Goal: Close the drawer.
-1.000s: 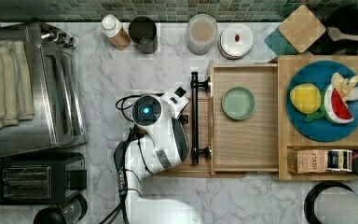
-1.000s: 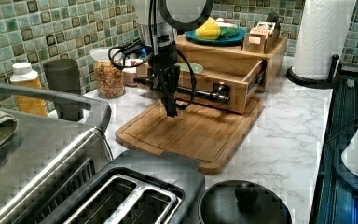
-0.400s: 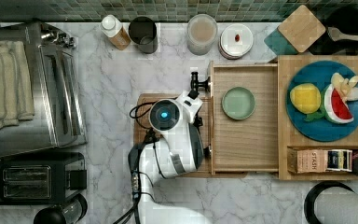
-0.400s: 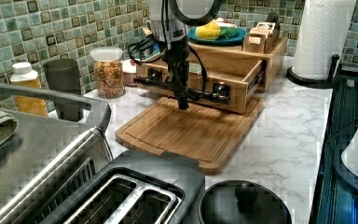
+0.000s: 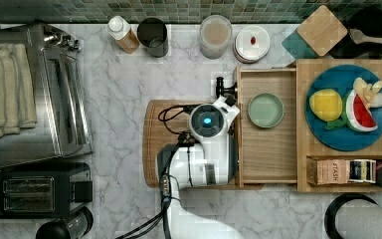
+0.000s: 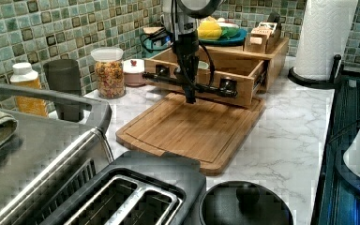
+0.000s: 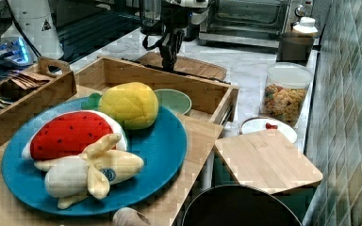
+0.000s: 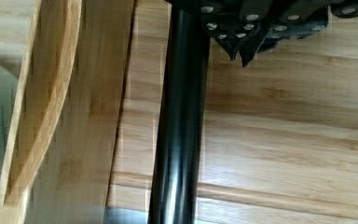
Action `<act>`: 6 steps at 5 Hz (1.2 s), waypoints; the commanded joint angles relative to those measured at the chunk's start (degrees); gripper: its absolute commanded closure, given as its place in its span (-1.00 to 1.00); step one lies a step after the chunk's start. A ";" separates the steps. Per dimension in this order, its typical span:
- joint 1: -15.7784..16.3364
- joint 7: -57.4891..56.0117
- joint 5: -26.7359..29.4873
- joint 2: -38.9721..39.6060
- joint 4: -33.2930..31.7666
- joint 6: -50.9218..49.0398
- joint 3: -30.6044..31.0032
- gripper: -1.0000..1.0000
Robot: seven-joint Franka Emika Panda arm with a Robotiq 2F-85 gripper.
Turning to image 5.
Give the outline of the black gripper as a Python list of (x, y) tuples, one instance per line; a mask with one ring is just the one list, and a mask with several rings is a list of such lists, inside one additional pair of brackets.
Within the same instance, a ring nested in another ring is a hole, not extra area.
[(224, 78), (217, 77), (216, 78), (216, 87), (215, 94), (217, 98), (225, 97), (226, 104), (231, 107), (237, 102), (237, 84), (234, 84), (232, 87), (226, 88), (224, 86)]

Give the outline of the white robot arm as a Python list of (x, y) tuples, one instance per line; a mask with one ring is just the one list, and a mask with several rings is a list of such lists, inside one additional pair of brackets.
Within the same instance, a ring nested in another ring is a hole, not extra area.
[(238, 170), (238, 147), (230, 128), (239, 115), (237, 87), (216, 79), (213, 103), (187, 105), (189, 130), (157, 154), (161, 216), (165, 239), (244, 239), (233, 227), (186, 211), (180, 190), (226, 185)]

